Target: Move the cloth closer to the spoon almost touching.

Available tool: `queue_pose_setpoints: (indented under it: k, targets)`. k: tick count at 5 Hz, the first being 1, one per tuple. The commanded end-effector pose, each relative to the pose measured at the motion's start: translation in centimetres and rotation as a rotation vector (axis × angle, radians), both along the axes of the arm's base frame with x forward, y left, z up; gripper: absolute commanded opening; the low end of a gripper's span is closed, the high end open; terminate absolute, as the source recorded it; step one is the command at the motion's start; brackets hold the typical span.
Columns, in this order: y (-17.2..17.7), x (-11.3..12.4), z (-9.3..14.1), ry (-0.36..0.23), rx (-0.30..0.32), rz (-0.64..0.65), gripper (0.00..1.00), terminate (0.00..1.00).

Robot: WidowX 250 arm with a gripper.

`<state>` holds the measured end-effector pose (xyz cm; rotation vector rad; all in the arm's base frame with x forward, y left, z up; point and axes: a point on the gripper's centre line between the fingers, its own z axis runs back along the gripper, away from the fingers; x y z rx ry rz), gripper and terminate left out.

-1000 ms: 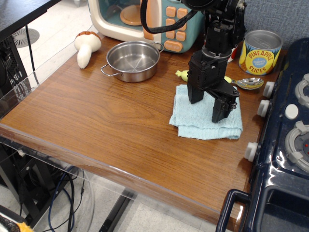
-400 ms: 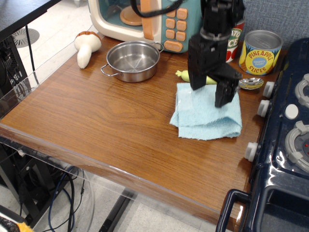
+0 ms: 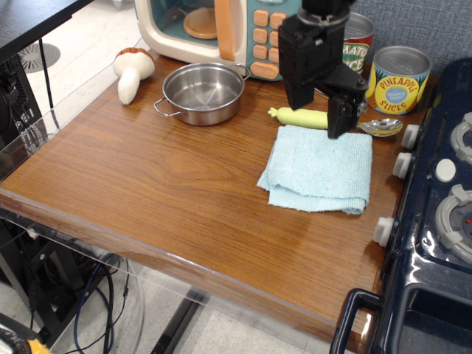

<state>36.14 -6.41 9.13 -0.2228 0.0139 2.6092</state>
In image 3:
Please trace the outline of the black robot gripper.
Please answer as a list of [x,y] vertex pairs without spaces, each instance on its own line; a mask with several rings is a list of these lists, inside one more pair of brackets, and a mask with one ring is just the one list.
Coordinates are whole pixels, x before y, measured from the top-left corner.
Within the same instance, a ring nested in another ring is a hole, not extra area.
[[357,126],[365,112],[367,82],[342,60],[348,13],[297,13],[279,27],[280,74],[288,104],[311,103],[316,89],[330,97],[328,138]]

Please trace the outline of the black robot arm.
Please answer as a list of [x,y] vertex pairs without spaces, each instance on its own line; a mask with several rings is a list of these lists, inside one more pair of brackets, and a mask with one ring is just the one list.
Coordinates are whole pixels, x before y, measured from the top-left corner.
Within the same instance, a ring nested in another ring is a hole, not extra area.
[[365,111],[368,82],[342,60],[345,24],[352,1],[303,1],[278,29],[279,68],[293,110],[329,98],[328,137],[354,129]]

